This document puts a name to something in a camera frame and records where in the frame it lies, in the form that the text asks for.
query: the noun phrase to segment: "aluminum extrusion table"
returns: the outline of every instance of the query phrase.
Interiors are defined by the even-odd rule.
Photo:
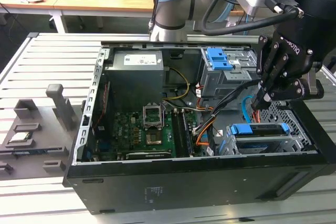
[[[256,42],[256,36],[189,36],[192,41]],[[37,106],[53,105],[45,95],[50,83],[61,83],[72,104],[86,98],[100,42],[147,41],[147,35],[39,34],[27,38],[0,74],[0,141],[10,128],[19,98]],[[336,142],[336,79],[325,68],[318,73],[325,88],[322,100],[307,106]],[[336,176],[319,177],[289,199],[205,208],[188,208],[92,216],[62,177],[0,182],[0,223],[335,223]]]

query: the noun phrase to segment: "label sticker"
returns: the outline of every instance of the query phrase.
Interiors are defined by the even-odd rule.
[[[229,60],[230,64],[240,65],[239,60]]]
[[[223,130],[218,130],[216,136],[223,136]]]
[[[200,89],[196,89],[196,96],[197,96],[197,97],[201,98],[201,97],[202,97],[201,93],[202,93],[202,92],[201,92]]]
[[[125,55],[124,65],[156,65],[156,55]]]
[[[214,155],[214,151],[208,146],[208,148],[206,149],[206,152],[208,152],[208,154],[210,156],[213,156]]]

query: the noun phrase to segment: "metal case frame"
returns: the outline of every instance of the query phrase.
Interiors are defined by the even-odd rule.
[[[139,48],[156,46],[157,50],[152,42],[129,44]],[[173,44],[164,46],[176,48]],[[67,174],[67,181],[92,214],[283,200],[314,178],[336,170],[336,146],[303,102],[289,102],[288,106],[317,147],[315,154],[77,162],[91,134],[93,105],[103,61],[108,56],[109,49],[103,47],[83,112],[89,122],[81,122]]]

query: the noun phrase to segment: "red wire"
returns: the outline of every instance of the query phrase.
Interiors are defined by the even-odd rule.
[[[98,119],[98,121],[96,122],[96,124],[94,125],[94,129],[98,126],[98,123],[100,122],[100,120],[102,119],[103,115],[104,115],[104,111],[105,111],[105,96],[106,96],[106,91],[107,91],[107,84],[105,84],[105,90],[104,90],[104,95],[103,95],[103,111]]]

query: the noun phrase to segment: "gray fixture block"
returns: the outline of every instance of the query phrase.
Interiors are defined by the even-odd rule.
[[[56,117],[60,117],[60,119],[63,121],[64,126],[68,131],[70,131],[73,128],[73,109],[70,105],[70,102],[68,99],[64,99],[63,95],[63,86],[61,84],[50,84],[47,88],[46,94],[47,97],[50,97],[53,99],[57,115]]]
[[[0,175],[11,174],[14,169],[8,163],[0,163]]]
[[[18,104],[22,108],[21,105],[27,102],[24,100]],[[73,107],[75,113],[71,119],[75,126],[70,131],[60,124],[51,106],[30,110],[31,116],[28,118],[21,119],[17,116],[3,143],[0,144],[0,163],[10,164],[15,170],[0,168],[0,180],[63,176],[62,169],[55,168],[53,172],[47,172],[43,166],[44,161],[61,161],[63,165],[67,164],[69,150],[77,136],[82,116],[80,106]],[[27,132],[33,132],[31,137],[23,142],[9,143],[16,134],[15,129],[22,125],[32,126],[25,128],[25,130],[29,129]]]
[[[17,124],[14,128],[14,131],[17,132],[30,132],[30,131],[39,131],[41,130],[41,125],[39,123],[22,123]]]
[[[44,161],[43,169],[47,173],[54,173],[54,172],[63,172],[66,168],[65,164],[62,160],[47,160]]]
[[[31,118],[31,111],[37,110],[32,99],[20,99],[14,107],[14,111],[20,119]]]

